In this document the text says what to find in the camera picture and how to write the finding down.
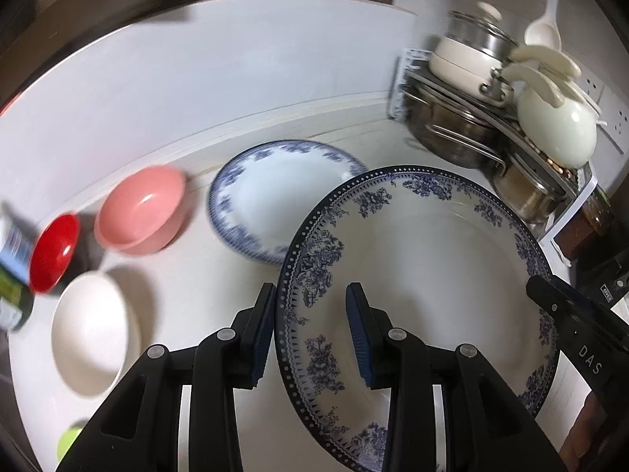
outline power socket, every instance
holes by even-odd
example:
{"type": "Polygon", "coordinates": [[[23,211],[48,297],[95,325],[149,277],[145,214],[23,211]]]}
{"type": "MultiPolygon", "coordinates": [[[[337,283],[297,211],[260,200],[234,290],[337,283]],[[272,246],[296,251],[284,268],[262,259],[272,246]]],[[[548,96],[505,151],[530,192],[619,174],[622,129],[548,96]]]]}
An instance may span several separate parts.
{"type": "Polygon", "coordinates": [[[607,122],[603,126],[605,133],[625,154],[629,150],[629,107],[609,87],[605,87],[599,101],[601,119],[607,122]]]}
{"type": "Polygon", "coordinates": [[[598,103],[601,100],[601,94],[603,93],[605,84],[601,78],[596,76],[583,64],[579,64],[579,67],[581,67],[581,77],[575,79],[575,83],[580,86],[589,97],[594,99],[594,102],[598,103]]]}

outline shelf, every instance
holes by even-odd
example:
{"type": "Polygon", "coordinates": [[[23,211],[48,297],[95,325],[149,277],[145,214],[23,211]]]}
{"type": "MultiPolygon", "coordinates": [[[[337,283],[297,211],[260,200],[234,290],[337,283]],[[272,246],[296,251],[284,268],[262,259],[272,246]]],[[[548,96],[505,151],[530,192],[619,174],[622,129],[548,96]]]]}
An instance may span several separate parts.
{"type": "MultiPolygon", "coordinates": [[[[406,69],[405,73],[407,80],[416,80],[423,83],[430,88],[437,90],[441,94],[454,99],[456,102],[465,106],[473,115],[485,119],[489,124],[492,124],[499,131],[502,132],[509,140],[514,142],[520,147],[526,154],[531,156],[537,164],[540,165],[551,176],[551,178],[564,189],[567,196],[572,200],[576,199],[579,195],[579,186],[577,180],[571,181],[567,177],[561,175],[556,171],[540,154],[538,154],[526,141],[524,133],[522,133],[517,127],[513,125],[517,122],[517,116],[515,108],[510,105],[505,108],[497,108],[487,105],[477,99],[464,94],[460,90],[447,85],[439,78],[435,77],[428,68],[427,61],[415,61],[411,68],[406,69]]],[[[577,176],[584,180],[583,184],[588,184],[591,178],[591,171],[589,168],[585,170],[580,168],[577,172],[577,176]]]]}

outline dish soap bottle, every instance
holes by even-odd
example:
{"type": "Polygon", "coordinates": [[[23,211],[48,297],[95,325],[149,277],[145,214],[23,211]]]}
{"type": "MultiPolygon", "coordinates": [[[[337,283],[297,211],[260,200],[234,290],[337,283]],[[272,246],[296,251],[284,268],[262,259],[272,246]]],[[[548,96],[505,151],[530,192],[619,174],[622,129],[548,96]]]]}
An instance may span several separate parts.
{"type": "Polygon", "coordinates": [[[0,264],[24,285],[28,285],[28,266],[33,243],[5,212],[0,212],[0,264]]]}
{"type": "Polygon", "coordinates": [[[0,265],[0,329],[19,330],[33,311],[33,295],[0,265]]]}

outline floral patterned plate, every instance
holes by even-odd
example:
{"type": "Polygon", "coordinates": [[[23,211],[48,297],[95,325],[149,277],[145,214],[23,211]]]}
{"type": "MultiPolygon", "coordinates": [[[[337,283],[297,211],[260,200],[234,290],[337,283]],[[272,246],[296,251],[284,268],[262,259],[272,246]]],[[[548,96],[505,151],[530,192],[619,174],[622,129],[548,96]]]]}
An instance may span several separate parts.
{"type": "MultiPolygon", "coordinates": [[[[389,393],[360,377],[345,316],[350,282],[427,344],[476,345],[536,415],[559,350],[552,320],[526,296],[535,274],[550,268],[533,236],[472,181],[406,165],[342,184],[298,230],[279,279],[276,349],[302,422],[349,468],[381,470],[389,393]]],[[[441,405],[436,395],[440,470],[441,405]]]]}
{"type": "Polygon", "coordinates": [[[238,252],[281,264],[308,211],[339,184],[367,171],[326,143],[278,140],[232,158],[208,193],[210,221],[238,252]]]}

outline spoon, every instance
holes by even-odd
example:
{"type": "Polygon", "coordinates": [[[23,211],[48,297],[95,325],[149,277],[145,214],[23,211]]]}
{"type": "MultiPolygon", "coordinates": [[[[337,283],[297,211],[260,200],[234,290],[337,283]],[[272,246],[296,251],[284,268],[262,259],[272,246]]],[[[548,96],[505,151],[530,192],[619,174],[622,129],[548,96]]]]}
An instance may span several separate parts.
{"type": "Polygon", "coordinates": [[[524,31],[525,44],[541,44],[561,51],[561,37],[557,28],[557,6],[559,0],[546,0],[546,11],[524,31]]]}

